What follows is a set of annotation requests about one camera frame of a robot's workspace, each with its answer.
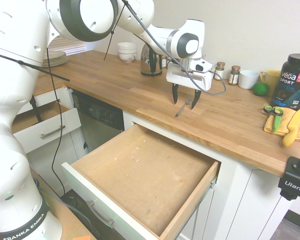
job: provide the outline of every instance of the lime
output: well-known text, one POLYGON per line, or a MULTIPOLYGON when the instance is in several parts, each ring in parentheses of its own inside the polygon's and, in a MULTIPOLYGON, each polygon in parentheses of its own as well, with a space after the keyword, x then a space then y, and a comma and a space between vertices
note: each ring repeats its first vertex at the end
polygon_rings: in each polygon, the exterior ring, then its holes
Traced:
POLYGON ((253 93, 257 96, 264 96, 269 92, 269 87, 263 82, 257 82, 252 87, 253 93))

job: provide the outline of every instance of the glass bottle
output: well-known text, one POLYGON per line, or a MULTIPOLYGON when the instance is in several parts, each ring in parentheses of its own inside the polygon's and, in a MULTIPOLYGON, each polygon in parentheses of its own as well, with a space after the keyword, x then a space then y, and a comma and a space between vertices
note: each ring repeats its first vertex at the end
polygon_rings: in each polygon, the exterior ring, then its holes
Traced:
MULTIPOLYGON (((223 61, 218 61, 216 63, 215 73, 219 74, 221 78, 223 78, 224 76, 225 65, 226 64, 223 61)), ((215 80, 221 81, 221 78, 217 74, 215 74, 213 78, 215 80)))
POLYGON ((229 84, 230 85, 237 85, 238 84, 239 72, 240 72, 240 66, 233 65, 231 67, 231 73, 230 73, 230 77, 229 77, 229 84))

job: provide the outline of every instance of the open drawer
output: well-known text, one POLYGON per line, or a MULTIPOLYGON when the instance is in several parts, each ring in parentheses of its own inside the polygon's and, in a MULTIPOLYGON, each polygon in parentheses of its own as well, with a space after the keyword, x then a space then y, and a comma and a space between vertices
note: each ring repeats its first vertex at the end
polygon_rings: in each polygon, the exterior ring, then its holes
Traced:
MULTIPOLYGON (((81 126, 76 108, 68 108, 60 103, 62 112, 62 135, 81 126)), ((42 122, 34 110, 18 114, 12 123, 12 133, 22 144, 25 153, 29 153, 60 136, 60 110, 56 101, 38 107, 42 122)))
POLYGON ((127 240, 175 239, 219 170, 218 161, 137 124, 62 166, 70 186, 127 240))

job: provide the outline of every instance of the scissors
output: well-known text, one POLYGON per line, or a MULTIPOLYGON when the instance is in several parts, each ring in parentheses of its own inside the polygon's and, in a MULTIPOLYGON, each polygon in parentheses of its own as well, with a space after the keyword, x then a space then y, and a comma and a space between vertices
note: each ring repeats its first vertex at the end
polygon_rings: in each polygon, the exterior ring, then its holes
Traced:
POLYGON ((274 116, 272 130, 275 133, 279 128, 281 117, 284 114, 284 111, 280 107, 277 106, 272 107, 269 105, 264 106, 263 111, 274 116))

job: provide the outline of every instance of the fork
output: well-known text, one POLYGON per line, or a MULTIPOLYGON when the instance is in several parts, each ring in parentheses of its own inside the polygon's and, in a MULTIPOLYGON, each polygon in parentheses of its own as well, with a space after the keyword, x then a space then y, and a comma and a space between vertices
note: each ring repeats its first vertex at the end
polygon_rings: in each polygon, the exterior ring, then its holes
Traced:
POLYGON ((185 104, 184 104, 184 105, 180 108, 180 110, 177 112, 177 114, 175 115, 175 117, 179 117, 179 115, 181 114, 181 112, 182 112, 182 110, 184 109, 184 107, 185 107, 186 105, 191 104, 192 101, 193 101, 192 98, 188 98, 188 99, 185 101, 185 104))

